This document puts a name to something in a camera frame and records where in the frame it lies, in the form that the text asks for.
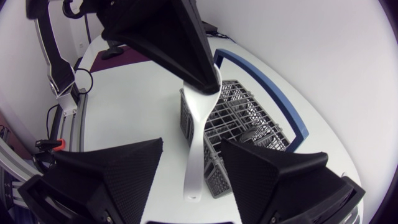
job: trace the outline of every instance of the white table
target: white table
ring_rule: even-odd
[[[361,184],[344,146],[314,107],[280,75],[255,56],[230,40],[210,38],[210,47],[227,49],[251,62],[266,74],[286,95],[307,126],[309,137],[297,153],[326,152],[327,167],[341,176],[344,172]],[[88,47],[80,67],[90,69],[97,53],[108,45],[97,37]],[[254,94],[256,100],[280,124],[289,140],[294,133],[282,112],[264,89],[235,64],[224,60],[224,80],[236,79]],[[89,94],[84,151],[94,151],[162,137],[163,154],[155,174],[142,216],[171,223],[241,223],[233,194],[213,199],[205,186],[199,203],[183,199],[183,180],[189,146],[180,129],[180,93],[183,82],[154,62],[141,62],[93,73],[94,87]],[[90,85],[84,72],[77,71],[79,88]],[[358,206],[363,217],[363,202]]]

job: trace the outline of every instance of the plastic spatula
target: plastic spatula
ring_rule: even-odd
[[[203,188],[203,132],[206,120],[217,104],[221,93],[221,73],[215,65],[220,90],[212,95],[204,95],[184,82],[184,97],[193,120],[193,138],[188,156],[184,180],[184,199],[188,202],[199,202]]]

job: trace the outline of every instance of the wire rack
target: wire rack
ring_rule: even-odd
[[[191,145],[193,123],[189,108],[181,92],[180,127]],[[290,144],[276,124],[254,96],[236,80],[225,80],[221,88],[220,98],[210,113],[205,126],[204,160],[205,180],[214,198],[232,192],[221,154],[223,138],[241,141],[241,136],[251,129],[255,132],[248,142],[258,146],[284,151]]]

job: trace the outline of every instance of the metal frame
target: metal frame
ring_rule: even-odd
[[[237,66],[241,67],[250,76],[252,76],[275,101],[276,105],[284,114],[296,135],[295,139],[286,149],[287,152],[294,152],[296,148],[301,145],[304,139],[308,137],[309,133],[307,128],[305,127],[303,120],[301,119],[300,115],[297,113],[291,102],[275,85],[274,82],[272,82],[264,73],[262,73],[250,62],[230,52],[229,50],[217,49],[214,55],[214,63],[219,68],[221,68],[221,64],[223,63],[224,58],[232,61]]]
[[[84,130],[88,95],[80,95],[78,109],[75,114],[65,116],[62,113],[60,125],[58,129],[58,139],[65,140],[65,150],[70,152],[83,152],[84,147]],[[38,170],[29,165],[25,160],[19,157],[7,144],[8,133],[6,132],[3,139],[0,139],[0,198],[6,196],[12,197],[14,204],[28,208],[18,192],[18,188],[34,175],[43,175]],[[13,181],[12,195],[4,194],[4,174],[8,172],[19,181]]]

